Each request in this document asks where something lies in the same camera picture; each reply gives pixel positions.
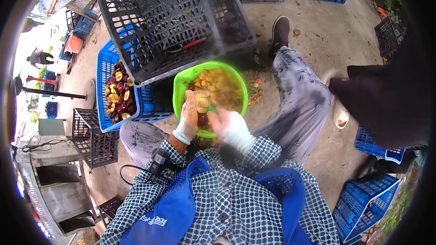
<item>white slipper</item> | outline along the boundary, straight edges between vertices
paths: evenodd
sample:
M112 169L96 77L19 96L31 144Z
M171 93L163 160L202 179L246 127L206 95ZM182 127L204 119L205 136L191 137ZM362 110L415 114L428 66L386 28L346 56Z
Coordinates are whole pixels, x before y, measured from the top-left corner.
M339 75L337 70L330 69L321 79L321 82L324 83L327 87L330 84L330 79L336 75ZM342 105L340 101L337 100L336 97L332 98L332 105L334 105L333 109L333 122L338 129L343 129L347 125L350 120L349 111Z

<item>blue apron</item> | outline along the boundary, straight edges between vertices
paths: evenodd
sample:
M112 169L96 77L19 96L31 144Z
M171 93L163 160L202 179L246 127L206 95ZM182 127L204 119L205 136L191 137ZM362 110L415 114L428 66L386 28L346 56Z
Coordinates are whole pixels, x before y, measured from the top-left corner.
M120 245L174 245L188 232L195 216L191 176L211 171L208 163L196 157L171 182L154 210L145 213L124 232ZM275 168L253 180L265 186L283 206L282 229L284 244L310 245L306 233L298 224L306 190L300 174L292 168Z

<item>brown shoe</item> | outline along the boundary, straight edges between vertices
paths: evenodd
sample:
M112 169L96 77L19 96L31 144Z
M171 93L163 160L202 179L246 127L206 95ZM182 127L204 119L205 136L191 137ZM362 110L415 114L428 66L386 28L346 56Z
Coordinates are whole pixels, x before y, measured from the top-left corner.
M270 57L274 58L280 47L288 46L289 30L289 18L284 15L277 17L272 27Z

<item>plaid shirt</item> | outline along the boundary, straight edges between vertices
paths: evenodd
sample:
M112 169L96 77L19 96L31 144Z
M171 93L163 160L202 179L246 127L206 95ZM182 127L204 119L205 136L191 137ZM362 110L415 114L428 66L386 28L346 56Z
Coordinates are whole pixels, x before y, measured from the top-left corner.
M170 153L170 159L184 166L185 156L180 155L165 139L161 147ZM237 163L239 168L261 170L279 157L281 148L267 136L256 140L244 159ZM191 177L193 198L196 204L192 226L179 244L212 244L220 236L233 244L283 244L282 206L277 198L264 186L242 176L234 170L224 168L220 154L215 149L200 150L196 156L206 160L212 171ZM292 160L282 167L297 170L306 186L306 205L300 225L309 240L315 244L339 244L339 238L330 210L320 193L315 178ZM175 173L169 169L162 176L173 179ZM101 245L119 243L123 233L148 211L165 193L169 182L141 171L130 187L130 193L118 208L114 220L101 238ZM218 219L225 213L228 218Z

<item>hand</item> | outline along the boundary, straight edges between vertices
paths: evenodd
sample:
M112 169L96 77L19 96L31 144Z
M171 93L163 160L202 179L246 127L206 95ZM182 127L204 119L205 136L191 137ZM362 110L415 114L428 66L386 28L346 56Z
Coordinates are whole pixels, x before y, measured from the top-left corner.
M216 107L216 110L218 115L208 111L209 122L214 129L214 133L224 142L246 155L256 138L248 131L245 120L239 113L227 111L221 106Z
M209 96L207 91L191 91L186 90L186 102L183 103L182 113L180 115L180 122L177 128L173 131L174 137L176 137L181 142L190 145L193 137L200 130L198 128L198 113L197 113L197 103L195 102L195 95L203 93Z

